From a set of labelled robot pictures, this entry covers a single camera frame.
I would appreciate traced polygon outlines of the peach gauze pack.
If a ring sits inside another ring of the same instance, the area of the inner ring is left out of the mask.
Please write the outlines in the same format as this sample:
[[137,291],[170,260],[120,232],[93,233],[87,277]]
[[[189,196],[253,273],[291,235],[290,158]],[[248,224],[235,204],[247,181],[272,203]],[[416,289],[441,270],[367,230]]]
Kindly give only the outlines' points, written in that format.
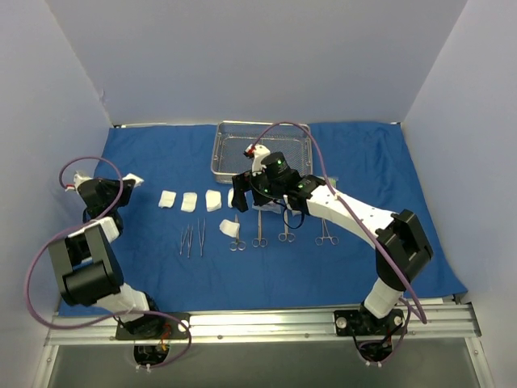
[[282,206],[270,201],[264,205],[252,205],[252,209],[262,212],[271,212],[281,214],[283,212]]

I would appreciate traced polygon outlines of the white gauze pad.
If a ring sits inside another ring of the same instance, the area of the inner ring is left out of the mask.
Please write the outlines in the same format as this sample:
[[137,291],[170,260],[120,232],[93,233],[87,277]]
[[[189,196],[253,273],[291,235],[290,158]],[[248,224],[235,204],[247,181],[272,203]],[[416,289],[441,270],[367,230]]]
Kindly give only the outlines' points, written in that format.
[[238,221],[224,219],[219,225],[219,230],[226,236],[236,238],[240,230],[240,223]]
[[185,213],[193,213],[196,208],[198,194],[196,192],[184,192],[180,210]]
[[170,209],[174,206],[175,198],[177,196],[176,192],[163,190],[160,200],[158,202],[158,207],[160,209]]
[[139,177],[133,173],[127,174],[123,178],[123,181],[125,183],[131,183],[134,188],[140,187],[145,182],[141,177]]

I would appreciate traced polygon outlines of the straight steel scissors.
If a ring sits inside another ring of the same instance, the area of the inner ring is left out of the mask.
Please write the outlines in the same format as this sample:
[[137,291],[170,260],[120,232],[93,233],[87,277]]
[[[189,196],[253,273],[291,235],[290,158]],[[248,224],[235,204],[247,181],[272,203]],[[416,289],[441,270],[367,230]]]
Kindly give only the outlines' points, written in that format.
[[255,248],[264,248],[267,246],[267,240],[263,237],[262,211],[258,211],[257,236],[252,241]]

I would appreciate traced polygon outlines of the white gauze roll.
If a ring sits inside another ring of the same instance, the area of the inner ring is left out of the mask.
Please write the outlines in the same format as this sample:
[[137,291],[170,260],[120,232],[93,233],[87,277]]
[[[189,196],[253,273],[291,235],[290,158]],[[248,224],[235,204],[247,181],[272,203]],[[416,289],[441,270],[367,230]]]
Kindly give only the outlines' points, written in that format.
[[233,188],[230,188],[228,190],[228,195],[227,195],[227,204],[228,204],[229,208],[233,207],[233,193],[234,193]]
[[208,189],[205,193],[205,205],[209,213],[219,210],[222,207],[222,196],[217,190]]

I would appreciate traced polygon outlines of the steel mesh instrument tray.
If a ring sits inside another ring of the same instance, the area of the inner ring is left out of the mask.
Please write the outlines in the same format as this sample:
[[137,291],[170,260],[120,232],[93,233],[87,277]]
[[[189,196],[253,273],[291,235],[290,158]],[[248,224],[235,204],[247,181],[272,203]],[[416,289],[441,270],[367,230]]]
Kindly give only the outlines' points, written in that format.
[[[244,150],[260,137],[268,123],[225,120],[216,127],[211,171],[218,183],[232,183],[232,177],[250,169],[251,160]],[[306,124],[299,129],[292,124],[280,124],[268,131],[258,142],[272,152],[284,154],[288,165],[301,175],[313,172],[312,142]]]

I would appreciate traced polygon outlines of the cream gauze pack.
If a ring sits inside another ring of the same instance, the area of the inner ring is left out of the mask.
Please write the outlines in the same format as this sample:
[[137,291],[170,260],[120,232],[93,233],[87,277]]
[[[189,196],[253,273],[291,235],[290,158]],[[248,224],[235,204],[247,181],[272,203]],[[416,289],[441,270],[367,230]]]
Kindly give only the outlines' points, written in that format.
[[338,183],[338,179],[337,178],[329,176],[328,180],[329,180],[329,182],[330,182],[330,184],[331,184],[331,186],[333,188],[337,187],[337,183]]

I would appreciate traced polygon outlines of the steel surgical scissors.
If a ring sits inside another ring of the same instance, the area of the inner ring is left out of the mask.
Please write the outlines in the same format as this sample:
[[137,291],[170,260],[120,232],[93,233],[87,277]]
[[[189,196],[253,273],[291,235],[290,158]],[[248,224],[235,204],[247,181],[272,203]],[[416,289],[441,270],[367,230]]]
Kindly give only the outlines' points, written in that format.
[[284,231],[278,234],[278,239],[280,242],[292,243],[296,239],[296,235],[290,231],[287,225],[284,225]]

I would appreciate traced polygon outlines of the steel hemostat clamp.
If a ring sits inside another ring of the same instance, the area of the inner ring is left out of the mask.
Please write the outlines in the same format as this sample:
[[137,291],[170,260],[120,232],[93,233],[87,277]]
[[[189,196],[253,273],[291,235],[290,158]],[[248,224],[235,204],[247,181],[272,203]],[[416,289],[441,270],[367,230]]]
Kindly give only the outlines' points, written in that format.
[[322,224],[321,234],[315,238],[316,245],[322,246],[324,244],[324,242],[326,242],[326,241],[328,241],[333,246],[338,245],[339,239],[337,236],[333,236],[330,234],[325,219],[323,219],[323,218],[321,219],[321,224]]

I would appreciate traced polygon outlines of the white gauze pad front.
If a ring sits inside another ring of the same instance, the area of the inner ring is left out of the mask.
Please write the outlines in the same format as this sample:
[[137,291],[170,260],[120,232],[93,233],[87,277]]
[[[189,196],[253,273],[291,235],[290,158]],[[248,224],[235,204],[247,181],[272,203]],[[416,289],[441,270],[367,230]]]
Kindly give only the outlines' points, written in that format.
[[193,213],[196,208],[198,194],[196,192],[184,192],[180,210],[185,213]]

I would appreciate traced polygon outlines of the steel tweezers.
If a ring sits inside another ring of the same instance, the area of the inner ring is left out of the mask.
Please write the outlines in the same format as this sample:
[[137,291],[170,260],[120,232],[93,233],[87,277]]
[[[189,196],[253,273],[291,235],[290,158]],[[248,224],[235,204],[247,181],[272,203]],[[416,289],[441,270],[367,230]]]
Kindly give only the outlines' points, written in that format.
[[191,246],[192,246],[192,240],[193,240],[193,226],[188,225],[187,226],[187,233],[186,233],[186,243],[187,243],[187,258],[191,258]]
[[204,242],[205,242],[205,234],[206,234],[206,219],[198,220],[197,222],[197,230],[198,230],[198,240],[200,246],[200,257],[204,256]]
[[185,242],[187,240],[187,232],[188,232],[188,229],[181,230],[180,244],[179,244],[179,255],[183,254],[183,248],[184,248]]

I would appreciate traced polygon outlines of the blue surgical drape cloth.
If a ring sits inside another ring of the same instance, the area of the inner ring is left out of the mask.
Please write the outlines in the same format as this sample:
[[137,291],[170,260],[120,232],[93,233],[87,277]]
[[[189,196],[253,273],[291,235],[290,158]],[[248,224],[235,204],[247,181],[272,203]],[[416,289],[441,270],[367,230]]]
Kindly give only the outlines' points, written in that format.
[[[375,122],[317,123],[311,131],[322,151],[316,173],[338,179],[337,187],[374,207],[414,212],[434,255],[413,281],[420,298],[463,293],[465,286],[450,268],[427,209],[401,128]],[[262,213],[264,248],[252,246],[258,213],[223,208],[209,213],[199,202],[193,213],[178,205],[160,209],[163,190],[204,196],[216,189],[210,158],[212,125],[111,129],[96,175],[113,178],[133,173],[145,182],[120,210],[124,230],[112,248],[125,281],[149,294],[163,311],[282,309],[355,304],[366,298],[376,278],[373,249],[335,226],[339,239],[317,246],[321,222],[291,218],[294,242],[280,242],[279,214]],[[244,251],[231,251],[233,238],[220,223],[238,216]],[[200,257],[197,222],[206,219],[204,256]],[[191,258],[187,243],[179,255],[181,230],[193,226]]]

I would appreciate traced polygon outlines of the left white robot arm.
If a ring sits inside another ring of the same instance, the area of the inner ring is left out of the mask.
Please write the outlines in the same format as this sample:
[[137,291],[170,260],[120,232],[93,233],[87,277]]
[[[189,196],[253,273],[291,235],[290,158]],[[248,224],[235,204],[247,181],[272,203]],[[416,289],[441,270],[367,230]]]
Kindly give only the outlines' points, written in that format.
[[154,300],[128,285],[113,243],[123,233],[118,208],[130,201],[132,190],[143,179],[128,174],[121,181],[92,178],[81,172],[67,188],[83,200],[83,226],[48,246],[57,286],[69,306],[93,306],[122,315],[116,319],[127,332],[145,339],[157,337],[165,319]]

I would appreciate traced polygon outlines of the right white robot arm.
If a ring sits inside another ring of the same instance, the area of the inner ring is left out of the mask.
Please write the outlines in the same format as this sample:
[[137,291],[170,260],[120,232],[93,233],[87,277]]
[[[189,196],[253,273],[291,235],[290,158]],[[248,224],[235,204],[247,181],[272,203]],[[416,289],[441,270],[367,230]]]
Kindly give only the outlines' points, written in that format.
[[248,192],[256,206],[281,200],[287,209],[329,221],[375,250],[377,279],[358,316],[364,331],[379,332],[433,256],[418,217],[407,209],[400,213],[378,209],[338,191],[323,178],[300,175],[281,152],[256,145],[245,150],[244,155],[251,160],[251,168],[232,178],[235,209],[247,211]]

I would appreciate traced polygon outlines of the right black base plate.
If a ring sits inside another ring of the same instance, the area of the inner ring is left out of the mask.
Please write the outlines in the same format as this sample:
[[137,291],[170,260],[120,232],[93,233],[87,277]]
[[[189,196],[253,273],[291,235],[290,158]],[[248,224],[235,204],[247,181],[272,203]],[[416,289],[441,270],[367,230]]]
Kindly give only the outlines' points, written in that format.
[[399,334],[405,324],[402,310],[394,309],[383,318],[376,318],[363,308],[335,310],[334,328],[337,336],[362,337]]

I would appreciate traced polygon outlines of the aluminium front rail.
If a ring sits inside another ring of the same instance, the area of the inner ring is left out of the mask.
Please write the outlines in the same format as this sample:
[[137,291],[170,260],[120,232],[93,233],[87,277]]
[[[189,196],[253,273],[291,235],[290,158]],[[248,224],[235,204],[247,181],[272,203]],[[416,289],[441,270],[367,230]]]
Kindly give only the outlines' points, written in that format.
[[[298,310],[193,312],[193,344],[350,341],[336,335],[334,307]],[[427,323],[411,316],[407,340],[473,338],[481,335],[470,305],[425,305]],[[109,319],[92,327],[50,330],[47,345],[158,344],[153,339],[119,340],[116,322]]]

